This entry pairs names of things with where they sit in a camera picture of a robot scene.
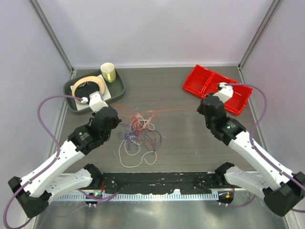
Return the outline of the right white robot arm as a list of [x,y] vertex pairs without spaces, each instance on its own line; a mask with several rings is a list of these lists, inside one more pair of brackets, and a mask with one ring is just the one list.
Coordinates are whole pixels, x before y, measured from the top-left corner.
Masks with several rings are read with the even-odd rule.
[[259,175],[224,163],[216,172],[216,185],[236,185],[264,200],[278,216],[285,216],[305,197],[305,175],[294,173],[270,156],[237,120],[226,115],[224,103],[216,95],[201,100],[198,113],[204,115],[206,127],[213,136],[240,154]]

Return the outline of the red plastic divided bin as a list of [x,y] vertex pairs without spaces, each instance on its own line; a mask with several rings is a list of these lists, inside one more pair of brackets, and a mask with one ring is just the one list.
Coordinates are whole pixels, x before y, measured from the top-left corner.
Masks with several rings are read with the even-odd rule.
[[[238,82],[200,65],[196,65],[186,77],[183,89],[203,99],[207,94],[217,92],[219,83],[235,84]],[[240,115],[245,109],[253,90],[249,86],[241,85],[233,86],[233,91],[233,97],[225,103],[225,109],[234,115]]]

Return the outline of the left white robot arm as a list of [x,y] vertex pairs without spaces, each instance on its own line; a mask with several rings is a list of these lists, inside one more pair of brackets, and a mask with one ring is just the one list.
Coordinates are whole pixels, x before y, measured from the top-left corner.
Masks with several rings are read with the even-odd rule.
[[103,174],[93,164],[87,164],[78,172],[59,177],[68,167],[100,147],[110,139],[111,132],[121,120],[112,107],[104,107],[93,113],[89,122],[75,128],[60,147],[34,171],[8,181],[15,198],[28,218],[41,214],[56,198],[70,191],[88,187],[97,190]]

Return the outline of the dark green plastic tray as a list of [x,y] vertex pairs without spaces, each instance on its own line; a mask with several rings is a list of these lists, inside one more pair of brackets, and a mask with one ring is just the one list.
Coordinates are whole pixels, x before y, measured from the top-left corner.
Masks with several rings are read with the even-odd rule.
[[[99,77],[101,75],[101,71],[97,70],[91,73],[82,74],[79,76],[75,76],[73,79],[70,79],[67,81],[63,86],[63,92],[65,95],[72,95],[72,86],[80,79],[87,77],[87,76],[97,76]],[[125,93],[125,85],[120,77],[120,75],[116,72],[116,80],[113,83],[105,82],[108,91],[110,93],[110,98],[105,100],[107,104],[111,104],[119,99],[121,99],[124,96]],[[89,108],[87,104],[80,104],[77,105],[76,102],[70,98],[65,98],[65,101],[67,103],[67,106],[70,111],[80,115],[89,113],[92,110]]]

